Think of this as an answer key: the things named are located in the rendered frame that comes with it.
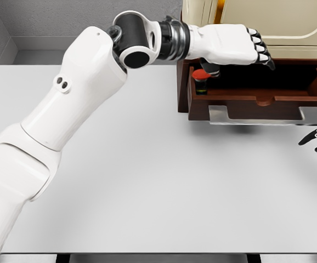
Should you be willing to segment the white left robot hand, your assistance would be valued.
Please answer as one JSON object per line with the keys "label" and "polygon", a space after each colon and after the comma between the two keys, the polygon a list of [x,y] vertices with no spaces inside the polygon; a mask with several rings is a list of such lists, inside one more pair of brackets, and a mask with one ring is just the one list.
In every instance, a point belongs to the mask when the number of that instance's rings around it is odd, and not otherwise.
{"label": "white left robot hand", "polygon": [[200,64],[213,77],[220,76],[222,65],[275,64],[260,33],[244,25],[208,25],[198,29],[205,46]]}

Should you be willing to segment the red button switch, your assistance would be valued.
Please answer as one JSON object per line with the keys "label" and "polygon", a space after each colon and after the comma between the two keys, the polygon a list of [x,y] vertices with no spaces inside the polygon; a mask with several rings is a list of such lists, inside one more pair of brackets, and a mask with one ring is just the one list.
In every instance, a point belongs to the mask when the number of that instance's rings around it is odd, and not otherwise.
{"label": "red button switch", "polygon": [[206,95],[207,94],[207,80],[211,77],[204,69],[194,70],[192,77],[195,82],[196,94]]}

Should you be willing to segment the brown wooden drawer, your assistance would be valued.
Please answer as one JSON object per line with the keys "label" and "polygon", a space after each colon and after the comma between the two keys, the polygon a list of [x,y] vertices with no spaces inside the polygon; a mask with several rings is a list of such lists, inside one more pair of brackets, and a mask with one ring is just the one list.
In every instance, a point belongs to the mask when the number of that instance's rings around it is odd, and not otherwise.
{"label": "brown wooden drawer", "polygon": [[210,105],[227,107],[231,119],[299,120],[299,107],[317,107],[317,66],[222,66],[220,78],[207,81],[207,93],[196,93],[188,81],[188,119],[207,121]]}

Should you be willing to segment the cream cabinet with brown base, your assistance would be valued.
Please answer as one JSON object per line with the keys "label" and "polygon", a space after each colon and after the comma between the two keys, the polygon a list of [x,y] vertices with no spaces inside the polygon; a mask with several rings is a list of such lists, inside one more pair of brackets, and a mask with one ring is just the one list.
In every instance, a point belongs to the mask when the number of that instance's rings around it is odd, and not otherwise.
{"label": "cream cabinet with brown base", "polygon": [[[317,66],[317,0],[183,0],[182,20],[197,26],[243,24],[257,30],[282,65]],[[177,64],[178,111],[189,114],[188,81],[198,60]]]}

